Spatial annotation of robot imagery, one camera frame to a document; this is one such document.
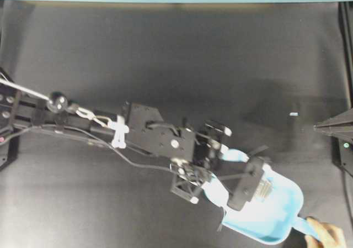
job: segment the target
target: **white cable tie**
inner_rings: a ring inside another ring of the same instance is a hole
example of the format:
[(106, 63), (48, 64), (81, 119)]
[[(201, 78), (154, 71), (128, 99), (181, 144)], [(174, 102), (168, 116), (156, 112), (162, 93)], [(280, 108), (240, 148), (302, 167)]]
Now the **white cable tie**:
[(108, 128), (115, 131), (114, 138), (111, 141), (111, 145), (114, 148), (126, 148), (125, 134), (129, 133), (129, 127), (125, 125), (125, 118), (121, 115), (117, 115), (116, 122), (112, 120), (108, 121)]

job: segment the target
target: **bolt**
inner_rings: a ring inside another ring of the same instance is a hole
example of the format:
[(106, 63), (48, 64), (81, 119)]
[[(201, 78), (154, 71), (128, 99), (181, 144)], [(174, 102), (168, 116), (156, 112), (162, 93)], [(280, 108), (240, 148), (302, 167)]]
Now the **bolt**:
[(8, 96), (6, 100), (8, 103), (13, 103), (15, 101), (15, 98), (13, 98), (12, 96)]
[(2, 112), (2, 116), (4, 118), (9, 118), (10, 117), (10, 113), (8, 111)]
[(175, 140), (175, 139), (172, 139), (170, 144), (175, 149), (177, 149), (179, 147), (179, 142), (177, 140)]
[(190, 203), (191, 204), (197, 204), (199, 202), (199, 199), (197, 198), (197, 197), (192, 197), (191, 199), (190, 199)]

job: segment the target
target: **white cable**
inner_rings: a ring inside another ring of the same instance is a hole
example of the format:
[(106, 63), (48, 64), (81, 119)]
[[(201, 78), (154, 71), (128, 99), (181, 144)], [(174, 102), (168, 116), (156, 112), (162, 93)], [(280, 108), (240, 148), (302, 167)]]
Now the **white cable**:
[(1, 75), (6, 81), (9, 81), (3, 73), (0, 73), (0, 75)]
[(6, 85), (6, 86), (9, 86), (9, 87), (12, 87), (12, 88), (15, 88), (15, 89), (18, 89), (22, 92), (25, 92), (25, 93), (28, 93), (29, 95), (32, 95), (32, 96), (35, 96), (35, 97), (38, 97), (38, 98), (41, 98), (43, 100), (46, 100), (46, 101), (49, 101), (49, 97), (44, 95), (44, 94), (41, 94), (39, 92), (36, 92), (36, 91), (33, 91), (31, 89), (28, 89), (26, 87), (23, 87), (21, 85), (18, 85), (16, 83), (12, 83), (10, 81), (7, 81), (7, 80), (4, 80), (2, 78), (0, 78), (0, 83)]

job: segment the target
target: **black metal bracket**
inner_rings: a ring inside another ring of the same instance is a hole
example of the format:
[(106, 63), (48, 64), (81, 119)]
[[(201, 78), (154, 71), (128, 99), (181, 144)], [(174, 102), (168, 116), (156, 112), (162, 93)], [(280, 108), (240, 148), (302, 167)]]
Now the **black metal bracket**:
[[(56, 93), (56, 98), (49, 101), (22, 95), (20, 91), (0, 85), (0, 143), (15, 131), (34, 126), (32, 131), (55, 135), (90, 144), (103, 145), (110, 143), (115, 131), (87, 120), (76, 114), (78, 106), (69, 103), (65, 97), (63, 109), (60, 101), (64, 98)], [(117, 114), (95, 111), (94, 114), (115, 121)], [(241, 210), (252, 195), (263, 174), (259, 161), (249, 163), (221, 163), (222, 153), (228, 149), (223, 139), (231, 135), (230, 129), (217, 122), (207, 122), (199, 131), (193, 131), (187, 122), (184, 126), (175, 127), (166, 123), (157, 108), (137, 103), (127, 103), (120, 113), (129, 128), (125, 140), (129, 148), (149, 156), (163, 156), (170, 161), (175, 174), (171, 191), (192, 202), (198, 202), (201, 186), (211, 179), (212, 172), (224, 175), (229, 172), (251, 173), (237, 180), (229, 180), (230, 198), (228, 205)], [(79, 130), (101, 138), (103, 141), (88, 136)], [(19, 139), (12, 139), (1, 147), (0, 153), (7, 154), (1, 161), (0, 168), (16, 159)]]
[[(339, 3), (339, 19), (344, 40), (347, 79), (350, 90), (350, 106), (353, 103), (353, 3)], [(350, 109), (314, 126), (323, 135), (338, 138), (340, 159), (335, 163), (353, 176), (353, 110)]]

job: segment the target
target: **finger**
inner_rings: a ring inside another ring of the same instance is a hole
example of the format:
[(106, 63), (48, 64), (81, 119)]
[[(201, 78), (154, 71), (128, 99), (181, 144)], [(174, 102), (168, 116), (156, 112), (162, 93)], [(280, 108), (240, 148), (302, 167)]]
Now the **finger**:
[(333, 237), (328, 233), (325, 227), (318, 221), (307, 218), (308, 223), (314, 228), (316, 233), (319, 235), (320, 241), (324, 245), (324, 247), (335, 247), (336, 241)]
[(312, 236), (305, 235), (305, 241), (307, 242), (307, 248), (320, 248), (322, 247), (320, 243)]
[(343, 230), (341, 228), (337, 227), (336, 225), (329, 224), (329, 223), (322, 223), (322, 225), (329, 232), (329, 234), (331, 234), (333, 239), (335, 239), (335, 241), (337, 242), (337, 244), (340, 245), (340, 247), (342, 247), (342, 248), (347, 247), (346, 240), (345, 240), (344, 234), (343, 234)]

